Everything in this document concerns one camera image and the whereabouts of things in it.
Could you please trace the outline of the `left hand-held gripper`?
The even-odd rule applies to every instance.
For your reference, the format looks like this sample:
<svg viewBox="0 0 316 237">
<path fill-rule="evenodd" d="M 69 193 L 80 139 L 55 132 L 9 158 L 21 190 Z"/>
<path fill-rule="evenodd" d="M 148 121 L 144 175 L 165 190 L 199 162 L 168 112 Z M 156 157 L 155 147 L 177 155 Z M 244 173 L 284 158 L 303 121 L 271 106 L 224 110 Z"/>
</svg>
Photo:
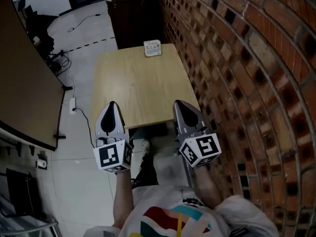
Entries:
<svg viewBox="0 0 316 237">
<path fill-rule="evenodd" d="M 131 168 L 133 147 L 124 128 L 119 106 L 111 101 L 100 113 L 95 123 L 96 147 L 93 149 L 98 169 L 117 173 Z"/>
</svg>

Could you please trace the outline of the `white guesthouse welcome sign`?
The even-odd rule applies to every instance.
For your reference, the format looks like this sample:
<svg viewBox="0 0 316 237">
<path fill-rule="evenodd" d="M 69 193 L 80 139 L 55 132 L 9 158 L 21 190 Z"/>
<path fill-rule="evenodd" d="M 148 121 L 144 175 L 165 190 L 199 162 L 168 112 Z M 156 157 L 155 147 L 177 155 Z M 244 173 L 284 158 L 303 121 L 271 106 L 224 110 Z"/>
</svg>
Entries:
<svg viewBox="0 0 316 237">
<path fill-rule="evenodd" d="M 158 39 L 144 42 L 144 51 L 146 57 L 161 55 L 161 42 Z"/>
</svg>

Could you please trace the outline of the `person's white printed shirt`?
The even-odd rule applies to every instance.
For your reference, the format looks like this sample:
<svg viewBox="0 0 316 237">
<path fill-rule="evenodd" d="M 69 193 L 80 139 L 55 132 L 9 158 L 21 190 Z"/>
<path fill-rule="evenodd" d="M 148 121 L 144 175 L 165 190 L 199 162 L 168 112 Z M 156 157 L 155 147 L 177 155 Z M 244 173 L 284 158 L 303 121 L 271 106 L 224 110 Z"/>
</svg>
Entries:
<svg viewBox="0 0 316 237">
<path fill-rule="evenodd" d="M 189 187 L 133 190 L 134 209 L 122 229 L 97 226 L 83 237 L 279 237 L 273 222 L 239 195 L 208 208 Z"/>
</svg>

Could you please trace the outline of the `dark brown wooden cabinet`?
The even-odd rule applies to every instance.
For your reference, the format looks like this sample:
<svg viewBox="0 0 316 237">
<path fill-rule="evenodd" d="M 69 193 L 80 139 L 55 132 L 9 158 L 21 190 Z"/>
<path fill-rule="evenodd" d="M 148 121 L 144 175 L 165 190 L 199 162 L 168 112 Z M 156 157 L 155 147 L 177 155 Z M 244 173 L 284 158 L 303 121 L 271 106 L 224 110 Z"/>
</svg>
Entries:
<svg viewBox="0 0 316 237">
<path fill-rule="evenodd" d="M 106 0 L 118 49 L 162 41 L 162 13 L 158 0 Z"/>
</svg>

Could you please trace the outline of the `person's white shoe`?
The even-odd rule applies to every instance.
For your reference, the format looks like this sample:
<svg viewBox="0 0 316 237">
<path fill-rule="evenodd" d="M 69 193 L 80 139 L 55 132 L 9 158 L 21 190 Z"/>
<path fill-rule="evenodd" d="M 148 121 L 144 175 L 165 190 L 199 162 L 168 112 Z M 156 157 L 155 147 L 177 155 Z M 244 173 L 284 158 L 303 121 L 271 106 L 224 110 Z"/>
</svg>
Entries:
<svg viewBox="0 0 316 237">
<path fill-rule="evenodd" d="M 142 152 L 144 156 L 152 156 L 152 144 L 150 140 L 145 139 L 143 141 Z"/>
</svg>

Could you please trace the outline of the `black office chair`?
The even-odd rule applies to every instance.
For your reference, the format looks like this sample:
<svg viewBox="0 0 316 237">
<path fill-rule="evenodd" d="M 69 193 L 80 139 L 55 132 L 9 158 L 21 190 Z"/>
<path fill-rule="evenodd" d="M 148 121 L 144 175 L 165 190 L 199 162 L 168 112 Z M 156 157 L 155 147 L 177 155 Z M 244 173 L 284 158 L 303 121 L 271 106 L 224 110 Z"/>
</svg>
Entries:
<svg viewBox="0 0 316 237">
<path fill-rule="evenodd" d="M 40 56 L 46 60 L 54 49 L 54 39 L 48 34 L 47 28 L 58 18 L 57 16 L 38 14 L 29 5 L 26 10 L 26 31 L 30 40 L 34 43 Z"/>
</svg>

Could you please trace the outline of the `person's left forearm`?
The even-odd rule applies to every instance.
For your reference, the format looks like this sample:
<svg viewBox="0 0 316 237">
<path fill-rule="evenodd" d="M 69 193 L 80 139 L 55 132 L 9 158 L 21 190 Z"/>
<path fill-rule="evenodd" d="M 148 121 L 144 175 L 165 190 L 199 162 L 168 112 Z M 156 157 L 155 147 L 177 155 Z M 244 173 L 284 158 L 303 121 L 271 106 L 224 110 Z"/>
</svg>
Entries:
<svg viewBox="0 0 316 237">
<path fill-rule="evenodd" d="M 116 173 L 116 193 L 113 205 L 113 226 L 122 229 L 134 208 L 130 169 Z"/>
</svg>

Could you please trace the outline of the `person's black trouser leg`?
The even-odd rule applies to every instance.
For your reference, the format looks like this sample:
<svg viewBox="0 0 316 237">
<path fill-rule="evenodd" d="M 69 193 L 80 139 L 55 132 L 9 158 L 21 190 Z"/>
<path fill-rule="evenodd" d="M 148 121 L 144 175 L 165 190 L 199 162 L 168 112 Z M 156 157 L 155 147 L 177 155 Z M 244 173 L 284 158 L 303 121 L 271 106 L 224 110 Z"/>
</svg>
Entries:
<svg viewBox="0 0 316 237">
<path fill-rule="evenodd" d="M 158 185 L 157 174 L 154 167 L 154 157 L 151 154 L 146 154 L 142 158 L 138 175 L 132 181 L 132 189 L 154 185 Z"/>
</svg>

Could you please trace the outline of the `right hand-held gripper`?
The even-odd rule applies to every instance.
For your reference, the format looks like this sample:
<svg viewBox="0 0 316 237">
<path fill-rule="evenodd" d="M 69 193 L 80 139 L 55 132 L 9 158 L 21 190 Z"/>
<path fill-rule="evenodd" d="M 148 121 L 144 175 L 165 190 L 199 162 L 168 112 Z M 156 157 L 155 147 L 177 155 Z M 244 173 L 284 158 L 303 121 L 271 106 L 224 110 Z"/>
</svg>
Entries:
<svg viewBox="0 0 316 237">
<path fill-rule="evenodd" d="M 178 153 L 194 168 L 212 162 L 221 154 L 216 133 L 206 127 L 202 113 L 193 105 L 176 100 L 173 106 Z"/>
</svg>

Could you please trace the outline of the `grey metal frame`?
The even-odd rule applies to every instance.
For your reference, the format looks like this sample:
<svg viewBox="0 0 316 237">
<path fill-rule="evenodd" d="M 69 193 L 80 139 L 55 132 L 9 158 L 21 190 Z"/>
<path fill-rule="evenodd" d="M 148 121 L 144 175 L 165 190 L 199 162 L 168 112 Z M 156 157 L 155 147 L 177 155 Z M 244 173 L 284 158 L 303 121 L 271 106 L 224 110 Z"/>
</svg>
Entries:
<svg viewBox="0 0 316 237">
<path fill-rule="evenodd" d="M 13 204 L 0 195 L 0 237 L 63 237 L 57 221 L 19 216 Z"/>
</svg>

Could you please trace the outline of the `person's right forearm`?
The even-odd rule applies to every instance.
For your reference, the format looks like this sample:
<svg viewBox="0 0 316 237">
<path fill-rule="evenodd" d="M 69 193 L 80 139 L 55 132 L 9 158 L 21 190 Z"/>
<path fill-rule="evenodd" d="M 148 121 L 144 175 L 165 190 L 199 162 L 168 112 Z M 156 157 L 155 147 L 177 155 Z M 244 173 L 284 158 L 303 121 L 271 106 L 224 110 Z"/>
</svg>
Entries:
<svg viewBox="0 0 316 237">
<path fill-rule="evenodd" d="M 207 207 L 214 209 L 223 200 L 209 170 L 206 165 L 202 165 L 195 167 L 194 173 L 200 199 Z"/>
</svg>

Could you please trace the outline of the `brown partition board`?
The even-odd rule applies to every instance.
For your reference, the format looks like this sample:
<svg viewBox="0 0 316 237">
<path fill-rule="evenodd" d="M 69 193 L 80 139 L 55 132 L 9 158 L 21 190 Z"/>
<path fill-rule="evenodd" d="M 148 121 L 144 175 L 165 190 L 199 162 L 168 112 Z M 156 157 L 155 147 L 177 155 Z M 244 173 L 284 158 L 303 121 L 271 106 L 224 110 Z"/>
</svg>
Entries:
<svg viewBox="0 0 316 237">
<path fill-rule="evenodd" d="M 13 0 L 0 0 L 0 133 L 55 151 L 67 90 L 28 37 Z"/>
</svg>

